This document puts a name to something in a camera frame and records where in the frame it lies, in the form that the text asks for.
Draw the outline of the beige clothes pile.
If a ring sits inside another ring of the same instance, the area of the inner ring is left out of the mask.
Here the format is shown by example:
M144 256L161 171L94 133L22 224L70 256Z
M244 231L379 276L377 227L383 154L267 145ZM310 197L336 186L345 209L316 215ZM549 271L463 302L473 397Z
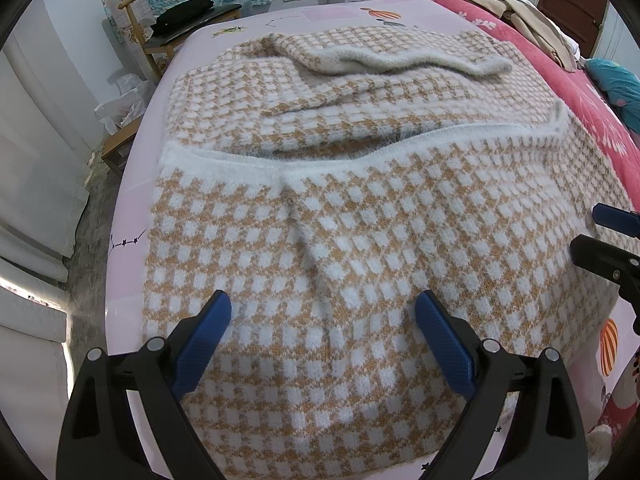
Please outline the beige clothes pile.
M578 70L579 46L528 0L466 0L511 24L567 72Z

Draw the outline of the teal garment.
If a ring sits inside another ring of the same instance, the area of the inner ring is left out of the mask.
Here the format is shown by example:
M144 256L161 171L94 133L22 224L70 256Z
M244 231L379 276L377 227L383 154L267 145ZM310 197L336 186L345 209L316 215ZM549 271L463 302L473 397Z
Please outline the teal garment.
M639 133L640 82L636 74L604 58L590 58L585 62L589 77L616 108L623 123L633 133Z

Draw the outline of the pink floral blanket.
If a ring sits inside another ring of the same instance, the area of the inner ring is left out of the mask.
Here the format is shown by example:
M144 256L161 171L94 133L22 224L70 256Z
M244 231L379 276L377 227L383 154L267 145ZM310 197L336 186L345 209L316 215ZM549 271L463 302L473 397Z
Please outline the pink floral blanket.
M520 50L541 74L550 88L574 112L596 139L600 150L611 159L617 177L623 183L634 209L639 208L639 149L630 132L605 103L597 88L582 70L569 73L552 61L515 28L488 11L465 0L433 0L460 18L483 29L490 36L509 41Z

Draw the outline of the small wooden stool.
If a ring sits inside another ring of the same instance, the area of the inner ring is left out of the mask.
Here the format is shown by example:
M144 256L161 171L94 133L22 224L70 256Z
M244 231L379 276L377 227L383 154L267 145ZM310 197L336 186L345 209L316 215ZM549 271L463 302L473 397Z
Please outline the small wooden stool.
M112 136L109 136L103 144L101 153L102 162L119 178L124 172L128 159L128 154L124 152L124 149L131 148L141 122L142 116L118 129Z

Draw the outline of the dark red wooden door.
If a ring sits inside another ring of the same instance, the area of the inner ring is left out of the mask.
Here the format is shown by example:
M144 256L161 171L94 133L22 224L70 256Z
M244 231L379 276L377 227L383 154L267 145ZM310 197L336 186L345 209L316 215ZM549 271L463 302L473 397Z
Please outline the dark red wooden door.
M597 47L608 0L538 0L537 8L573 38L584 58Z

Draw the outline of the white curtain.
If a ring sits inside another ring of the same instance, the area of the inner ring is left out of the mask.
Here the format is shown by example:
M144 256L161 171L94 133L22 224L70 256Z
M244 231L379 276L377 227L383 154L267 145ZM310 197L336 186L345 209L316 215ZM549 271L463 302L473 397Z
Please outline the white curtain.
M1 411L49 442L67 399L68 270L100 132L44 0L1 48Z

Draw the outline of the white plastic bag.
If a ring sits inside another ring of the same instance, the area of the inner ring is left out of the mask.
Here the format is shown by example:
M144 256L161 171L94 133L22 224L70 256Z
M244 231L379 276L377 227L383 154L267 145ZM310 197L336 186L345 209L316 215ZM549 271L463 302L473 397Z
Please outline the white plastic bag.
M137 74L122 75L116 80L119 91L117 99L99 104L94 109L94 116L104 125L110 136L122 127L140 118L146 111L155 91L153 81L142 80Z

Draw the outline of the wooden chair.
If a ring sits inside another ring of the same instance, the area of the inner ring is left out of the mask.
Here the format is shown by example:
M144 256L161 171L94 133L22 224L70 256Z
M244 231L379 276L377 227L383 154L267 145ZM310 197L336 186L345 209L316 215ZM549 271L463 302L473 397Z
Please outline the wooden chair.
M175 50L191 34L209 24L237 20L241 17L241 3L225 3L215 6L213 0L186 0L172 6L160 14L151 25L152 35L145 37L141 23L134 14L134 3L139 0L122 0L117 9L125 11L129 18L134 39L151 67L156 80L163 77L163 71L154 55L163 54L168 61L175 56Z

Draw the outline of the black garment on chair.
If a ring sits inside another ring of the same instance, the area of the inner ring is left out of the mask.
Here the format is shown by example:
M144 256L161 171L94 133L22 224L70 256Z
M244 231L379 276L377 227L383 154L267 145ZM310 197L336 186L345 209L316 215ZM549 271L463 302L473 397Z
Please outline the black garment on chair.
M167 37L191 25L214 7L213 0L186 0L167 9L151 25L153 35Z

